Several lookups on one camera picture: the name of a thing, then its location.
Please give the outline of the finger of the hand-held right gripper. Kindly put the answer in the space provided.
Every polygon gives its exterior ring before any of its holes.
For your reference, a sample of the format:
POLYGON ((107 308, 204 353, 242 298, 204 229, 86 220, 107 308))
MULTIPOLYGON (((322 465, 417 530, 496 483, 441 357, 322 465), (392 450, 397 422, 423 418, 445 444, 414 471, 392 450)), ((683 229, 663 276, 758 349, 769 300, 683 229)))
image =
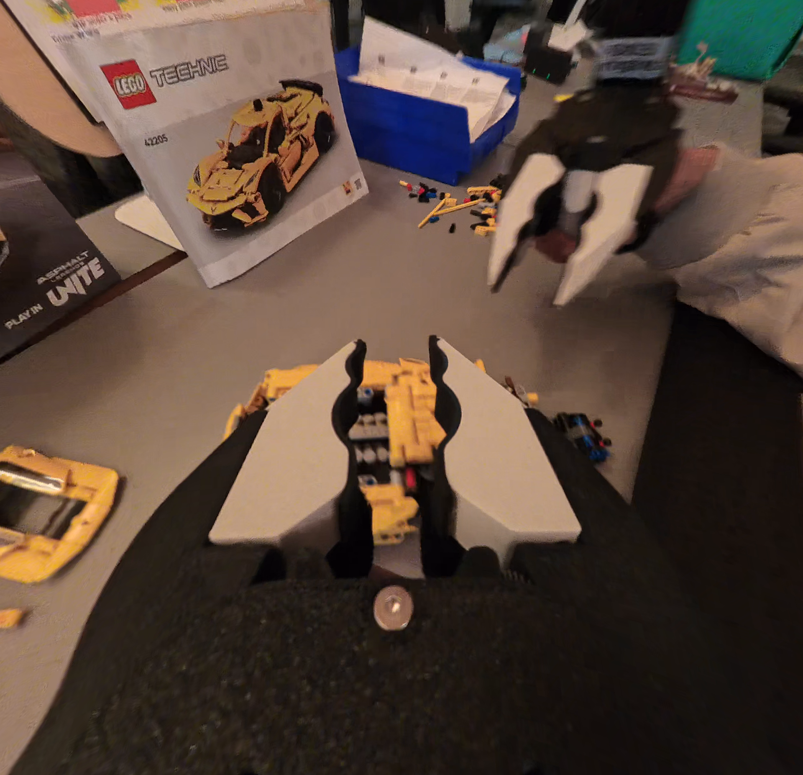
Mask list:
POLYGON ((505 188, 496 215, 487 264, 487 285, 497 292, 517 256, 519 234, 536 214, 537 201, 550 187, 559 184, 565 167, 554 155, 534 153, 527 157, 517 175, 505 188))
POLYGON ((653 175, 653 167, 619 164, 605 171, 574 170, 568 174, 565 214, 581 217, 595 199, 595 207, 578 226, 577 247, 565 264, 553 299, 568 305, 585 289, 632 237, 637 213, 653 175))

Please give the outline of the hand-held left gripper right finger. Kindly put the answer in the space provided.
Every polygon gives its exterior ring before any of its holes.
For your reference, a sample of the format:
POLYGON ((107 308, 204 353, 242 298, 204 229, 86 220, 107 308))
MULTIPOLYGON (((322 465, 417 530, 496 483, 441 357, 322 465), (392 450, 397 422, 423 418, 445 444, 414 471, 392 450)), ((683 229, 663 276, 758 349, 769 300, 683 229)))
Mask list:
POLYGON ((519 549, 574 545, 581 524, 534 428, 534 408, 445 339, 428 341, 445 437, 421 513, 426 578, 454 576, 471 549, 501 567, 519 549))

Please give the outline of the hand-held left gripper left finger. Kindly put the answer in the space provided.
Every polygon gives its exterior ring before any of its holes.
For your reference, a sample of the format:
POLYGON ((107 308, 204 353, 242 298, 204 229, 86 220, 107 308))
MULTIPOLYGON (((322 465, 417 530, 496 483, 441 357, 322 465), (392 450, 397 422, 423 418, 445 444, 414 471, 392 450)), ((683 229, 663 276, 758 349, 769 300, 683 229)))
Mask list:
POLYGON ((361 339, 347 343, 266 407, 210 529, 212 544, 310 549, 337 577, 368 575, 373 514, 348 437, 366 352, 361 339))

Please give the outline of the pile of toy bricks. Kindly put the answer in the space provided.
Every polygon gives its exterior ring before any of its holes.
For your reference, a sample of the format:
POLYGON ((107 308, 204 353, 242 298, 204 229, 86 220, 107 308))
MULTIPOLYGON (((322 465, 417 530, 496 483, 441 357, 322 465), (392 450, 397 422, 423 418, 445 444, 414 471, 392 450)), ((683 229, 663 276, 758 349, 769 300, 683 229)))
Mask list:
POLYGON ((467 188, 469 202, 474 204, 470 214, 475 221, 470 225, 471 231, 479 237, 490 237, 497 229, 497 211, 503 191, 495 184, 467 188))

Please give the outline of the yellow toy car model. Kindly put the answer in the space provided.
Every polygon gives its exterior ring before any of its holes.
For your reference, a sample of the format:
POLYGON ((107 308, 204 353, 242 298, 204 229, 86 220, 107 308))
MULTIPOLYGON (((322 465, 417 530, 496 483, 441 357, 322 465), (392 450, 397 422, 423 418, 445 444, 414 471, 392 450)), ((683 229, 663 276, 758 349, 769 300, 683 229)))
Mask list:
MULTIPOLYGON (((231 411, 223 440, 318 367, 268 369, 249 401, 231 411)), ((423 505, 422 483, 431 479, 435 451, 446 433, 435 418, 436 387, 429 363, 415 358, 366 360, 363 371, 358 414, 348 437, 355 448, 360 488, 373 512, 374 544, 398 545, 418 532, 412 522, 423 505)), ((600 432, 601 420, 558 412, 552 424, 595 465, 609 458, 611 441, 600 432)))

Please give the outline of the person's right forearm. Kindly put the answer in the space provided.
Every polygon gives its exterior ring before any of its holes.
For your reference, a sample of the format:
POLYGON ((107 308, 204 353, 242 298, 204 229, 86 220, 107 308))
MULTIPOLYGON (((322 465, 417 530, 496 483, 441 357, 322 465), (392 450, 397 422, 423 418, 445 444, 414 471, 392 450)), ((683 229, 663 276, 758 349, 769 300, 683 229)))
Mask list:
POLYGON ((703 183, 636 254, 677 297, 802 374, 802 156, 751 158, 723 144, 703 183))

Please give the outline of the grey desk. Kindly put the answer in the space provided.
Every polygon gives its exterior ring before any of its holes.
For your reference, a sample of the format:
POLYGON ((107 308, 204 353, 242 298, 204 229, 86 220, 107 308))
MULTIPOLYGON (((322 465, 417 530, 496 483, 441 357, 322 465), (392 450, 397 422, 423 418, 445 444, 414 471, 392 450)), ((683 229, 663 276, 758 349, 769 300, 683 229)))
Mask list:
POLYGON ((2 773, 54 701, 105 581, 153 511, 216 448, 230 410, 267 368, 326 360, 352 339, 370 359, 427 357, 437 334, 542 409, 579 408, 614 439, 606 478, 629 498, 675 305, 633 255, 615 258, 566 308, 560 269, 526 252, 501 291, 486 285, 488 240, 418 229, 403 174, 365 162, 369 194, 232 282, 208 289, 191 261, 119 225, 86 233, 121 272, 110 301, 2 365, 2 445, 94 462, 125 478, 100 537, 68 576, 2 583, 31 623, 2 633, 2 773))

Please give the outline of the person's right hand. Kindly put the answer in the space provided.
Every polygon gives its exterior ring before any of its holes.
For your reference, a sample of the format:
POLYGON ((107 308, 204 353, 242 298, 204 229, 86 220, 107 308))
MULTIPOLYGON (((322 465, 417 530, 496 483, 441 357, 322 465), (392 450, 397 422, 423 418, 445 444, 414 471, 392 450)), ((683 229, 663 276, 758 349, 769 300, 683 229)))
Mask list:
POLYGON ((678 155, 675 170, 655 202, 655 215, 665 218, 686 200, 716 169, 720 150, 715 145, 683 149, 678 155))

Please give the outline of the black device green light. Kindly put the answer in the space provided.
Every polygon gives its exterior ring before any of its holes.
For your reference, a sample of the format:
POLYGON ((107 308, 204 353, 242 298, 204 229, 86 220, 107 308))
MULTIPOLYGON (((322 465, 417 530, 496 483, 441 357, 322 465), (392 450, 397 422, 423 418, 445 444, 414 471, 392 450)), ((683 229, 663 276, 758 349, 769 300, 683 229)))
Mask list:
POLYGON ((562 86, 577 66, 574 48, 565 50, 549 46, 545 31, 532 25, 524 44, 521 68, 526 74, 554 86, 562 86))

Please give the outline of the blue plastic bin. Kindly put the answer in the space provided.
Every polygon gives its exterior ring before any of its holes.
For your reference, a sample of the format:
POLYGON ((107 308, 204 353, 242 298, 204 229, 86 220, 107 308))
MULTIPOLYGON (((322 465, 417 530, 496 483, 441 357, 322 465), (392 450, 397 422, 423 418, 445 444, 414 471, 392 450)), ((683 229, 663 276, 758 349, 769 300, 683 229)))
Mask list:
POLYGON ((511 133, 519 113, 521 72, 473 57, 473 69, 506 78, 514 97, 501 119, 470 141, 467 111, 351 80, 358 71, 359 46, 335 54, 336 75, 356 155, 387 167, 456 185, 481 165, 511 133))

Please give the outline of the white paper bag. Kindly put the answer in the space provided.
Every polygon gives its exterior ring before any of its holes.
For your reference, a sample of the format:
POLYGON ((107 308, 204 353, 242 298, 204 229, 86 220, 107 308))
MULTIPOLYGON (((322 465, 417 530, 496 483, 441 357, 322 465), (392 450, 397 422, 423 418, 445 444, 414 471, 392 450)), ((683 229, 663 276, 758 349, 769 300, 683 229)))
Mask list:
POLYGON ((516 102, 508 77, 472 67, 446 49, 373 17, 364 20, 358 72, 350 79, 461 108, 472 144, 516 102))

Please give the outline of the teal partition panel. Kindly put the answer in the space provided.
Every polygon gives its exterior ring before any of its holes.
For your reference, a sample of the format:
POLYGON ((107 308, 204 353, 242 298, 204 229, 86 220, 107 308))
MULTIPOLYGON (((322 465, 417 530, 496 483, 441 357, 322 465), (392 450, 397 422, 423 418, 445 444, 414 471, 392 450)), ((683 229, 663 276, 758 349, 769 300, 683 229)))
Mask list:
POLYGON ((802 0, 690 0, 675 59, 693 62, 705 44, 715 74, 763 82, 785 65, 801 29, 802 0))

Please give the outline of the yellow toy car hood section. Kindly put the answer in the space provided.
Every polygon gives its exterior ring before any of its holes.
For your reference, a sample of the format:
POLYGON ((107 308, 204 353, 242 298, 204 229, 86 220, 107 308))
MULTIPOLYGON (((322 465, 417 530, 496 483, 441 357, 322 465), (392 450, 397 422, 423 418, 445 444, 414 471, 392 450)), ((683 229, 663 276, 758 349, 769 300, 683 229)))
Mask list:
POLYGON ((111 469, 8 446, 1 453, 1 579, 35 585, 79 557, 112 512, 111 469))

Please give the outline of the black perforated panel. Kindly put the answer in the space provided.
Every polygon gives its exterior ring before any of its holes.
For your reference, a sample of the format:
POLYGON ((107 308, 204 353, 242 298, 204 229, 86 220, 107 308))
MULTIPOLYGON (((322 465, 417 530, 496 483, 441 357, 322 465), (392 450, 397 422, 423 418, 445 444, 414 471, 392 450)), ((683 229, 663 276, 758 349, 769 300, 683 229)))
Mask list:
POLYGON ((748 681, 770 752, 802 769, 801 377, 679 304, 633 504, 748 681))

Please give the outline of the toy car instruction booklet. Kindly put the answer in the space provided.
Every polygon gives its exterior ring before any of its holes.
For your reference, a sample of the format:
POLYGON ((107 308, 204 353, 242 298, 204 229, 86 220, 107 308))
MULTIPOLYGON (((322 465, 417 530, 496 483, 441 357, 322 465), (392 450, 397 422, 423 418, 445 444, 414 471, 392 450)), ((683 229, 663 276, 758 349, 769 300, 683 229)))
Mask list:
POLYGON ((101 34, 66 54, 209 288, 368 193, 325 5, 101 34))

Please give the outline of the toy car cardboard box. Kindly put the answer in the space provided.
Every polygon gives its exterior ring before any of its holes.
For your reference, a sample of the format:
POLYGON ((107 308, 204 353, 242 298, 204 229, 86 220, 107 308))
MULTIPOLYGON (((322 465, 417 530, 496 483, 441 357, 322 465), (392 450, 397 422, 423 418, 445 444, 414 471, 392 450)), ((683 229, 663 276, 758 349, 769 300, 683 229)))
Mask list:
POLYGON ((122 281, 31 165, 1 158, 1 358, 122 281))

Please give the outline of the white flat base plate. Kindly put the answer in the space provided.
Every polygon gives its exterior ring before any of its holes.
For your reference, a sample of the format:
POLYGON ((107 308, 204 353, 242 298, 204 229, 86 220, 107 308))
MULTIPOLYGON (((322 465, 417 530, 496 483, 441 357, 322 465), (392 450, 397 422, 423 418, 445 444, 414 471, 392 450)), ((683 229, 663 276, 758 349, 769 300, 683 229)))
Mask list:
POLYGON ((114 217, 123 226, 174 250, 185 251, 166 218, 147 193, 124 200, 116 206, 114 217))

